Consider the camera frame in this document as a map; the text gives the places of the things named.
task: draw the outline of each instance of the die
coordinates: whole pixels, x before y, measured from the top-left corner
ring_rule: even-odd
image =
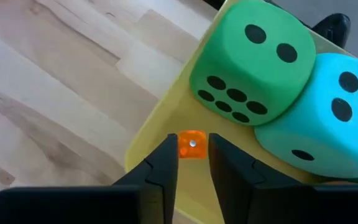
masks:
[[[231,121],[259,125],[283,113],[313,69],[309,31],[263,1],[241,1],[217,25],[190,75],[197,100]]]
[[[358,178],[358,59],[317,55],[303,93],[281,117],[255,128],[263,148],[308,172]]]

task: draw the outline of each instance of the light wood surface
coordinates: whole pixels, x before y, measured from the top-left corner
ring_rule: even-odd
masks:
[[[202,0],[0,0],[0,190],[120,178],[215,14]]]

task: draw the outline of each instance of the orange die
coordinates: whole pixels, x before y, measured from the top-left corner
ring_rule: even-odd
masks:
[[[205,159],[208,150],[207,145],[204,131],[182,131],[178,135],[179,158]]]

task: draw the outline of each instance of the yellow plastic tray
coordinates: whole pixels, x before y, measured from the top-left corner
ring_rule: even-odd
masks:
[[[321,177],[294,168],[271,155],[255,140],[252,128],[233,123],[208,110],[193,97],[189,89],[190,73],[205,43],[223,14],[236,2],[238,0],[227,0],[224,3],[197,50],[183,67],[177,80],[137,133],[126,153],[125,164],[127,172],[148,156],[167,137],[168,133],[178,133],[186,129],[199,129],[206,131],[207,134],[220,134],[251,156],[301,182],[322,181]],[[318,53],[336,52],[349,55],[349,53],[336,47],[321,36],[312,31],[311,33]],[[179,161],[175,205],[180,212],[198,223],[223,223],[207,159],[181,159]]]

